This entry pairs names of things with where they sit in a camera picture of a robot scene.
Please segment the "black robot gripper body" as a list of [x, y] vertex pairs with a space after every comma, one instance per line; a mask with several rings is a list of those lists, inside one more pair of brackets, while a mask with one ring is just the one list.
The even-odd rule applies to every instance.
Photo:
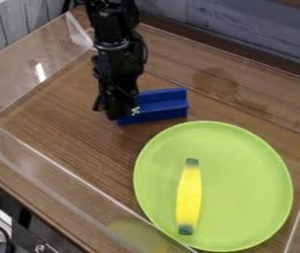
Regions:
[[144, 73], [150, 58], [148, 46], [139, 33], [132, 33], [122, 43], [95, 44], [94, 75], [100, 83], [100, 92], [118, 93], [128, 99], [139, 96], [138, 79]]

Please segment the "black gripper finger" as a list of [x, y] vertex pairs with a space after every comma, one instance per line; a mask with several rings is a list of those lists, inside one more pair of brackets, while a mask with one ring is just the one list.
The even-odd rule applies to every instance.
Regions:
[[131, 109], [138, 105], [139, 95], [138, 89], [132, 89], [131, 91], [120, 89], [107, 91], [106, 112], [111, 121], [130, 114]]
[[108, 88], [104, 82], [99, 83], [99, 93], [94, 103], [92, 110], [98, 112], [106, 112], [108, 109]]

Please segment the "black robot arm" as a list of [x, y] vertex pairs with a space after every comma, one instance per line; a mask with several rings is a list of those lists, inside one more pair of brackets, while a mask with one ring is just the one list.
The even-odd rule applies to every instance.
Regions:
[[138, 80], [146, 70], [150, 52], [136, 31], [140, 11], [135, 0], [84, 0], [94, 28], [92, 74], [99, 81], [94, 110], [115, 121], [138, 106]]

